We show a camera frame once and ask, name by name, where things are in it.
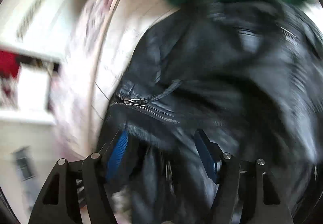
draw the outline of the red object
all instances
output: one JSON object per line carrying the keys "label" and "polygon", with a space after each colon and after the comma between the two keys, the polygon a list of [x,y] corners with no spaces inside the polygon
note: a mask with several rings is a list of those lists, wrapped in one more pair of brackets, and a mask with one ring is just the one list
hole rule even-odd
{"label": "red object", "polygon": [[8,78],[10,74],[16,78],[18,75],[19,65],[16,62],[16,54],[11,52],[0,51],[0,75]]}

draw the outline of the metal screw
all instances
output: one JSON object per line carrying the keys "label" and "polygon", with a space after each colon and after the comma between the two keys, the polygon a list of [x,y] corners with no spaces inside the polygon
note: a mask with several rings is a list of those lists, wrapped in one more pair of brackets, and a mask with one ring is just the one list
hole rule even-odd
{"label": "metal screw", "polygon": [[99,153],[97,153],[97,152],[95,152],[95,153],[93,153],[92,155],[91,155],[91,158],[92,159],[97,159],[97,158],[99,158],[100,157],[100,154]]}
{"label": "metal screw", "polygon": [[231,159],[232,155],[230,153],[223,153],[222,157],[224,159]]}
{"label": "metal screw", "polygon": [[57,161],[57,164],[59,164],[61,166],[61,165],[64,165],[65,162],[66,162],[66,160],[64,158],[61,158],[60,160]]}
{"label": "metal screw", "polygon": [[264,160],[261,158],[258,158],[257,163],[262,166],[262,165],[264,165]]}

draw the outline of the white shelf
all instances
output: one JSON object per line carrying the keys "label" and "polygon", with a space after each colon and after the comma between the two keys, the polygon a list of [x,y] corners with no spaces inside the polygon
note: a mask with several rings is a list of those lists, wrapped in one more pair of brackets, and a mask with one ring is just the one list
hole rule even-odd
{"label": "white shelf", "polygon": [[52,113],[45,111],[21,111],[0,109],[0,121],[54,125]]}

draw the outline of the black fabric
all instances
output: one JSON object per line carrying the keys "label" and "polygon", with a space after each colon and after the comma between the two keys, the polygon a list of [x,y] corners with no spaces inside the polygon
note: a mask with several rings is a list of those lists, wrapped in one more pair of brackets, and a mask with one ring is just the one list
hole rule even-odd
{"label": "black fabric", "polygon": [[[264,159],[294,215],[321,158],[322,53],[314,24],[275,0],[192,1],[151,27],[98,142],[100,149],[127,130],[145,146],[132,156],[135,169],[125,174],[131,158],[123,159],[114,179],[122,183],[114,191],[130,184],[133,223],[196,223],[208,214],[217,187],[196,151],[197,128],[239,159]],[[157,101],[125,104],[159,95],[174,80],[181,85]]]}

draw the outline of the black leather jacket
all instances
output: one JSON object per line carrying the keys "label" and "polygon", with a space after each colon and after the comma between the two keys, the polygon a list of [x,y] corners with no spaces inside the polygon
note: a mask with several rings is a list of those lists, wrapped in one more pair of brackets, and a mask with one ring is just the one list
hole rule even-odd
{"label": "black leather jacket", "polygon": [[295,214],[320,158],[322,36],[278,1],[192,1],[150,28],[110,101],[98,149],[127,130],[111,192],[128,185],[134,224],[195,223],[216,186],[202,128],[242,160],[271,165]]}

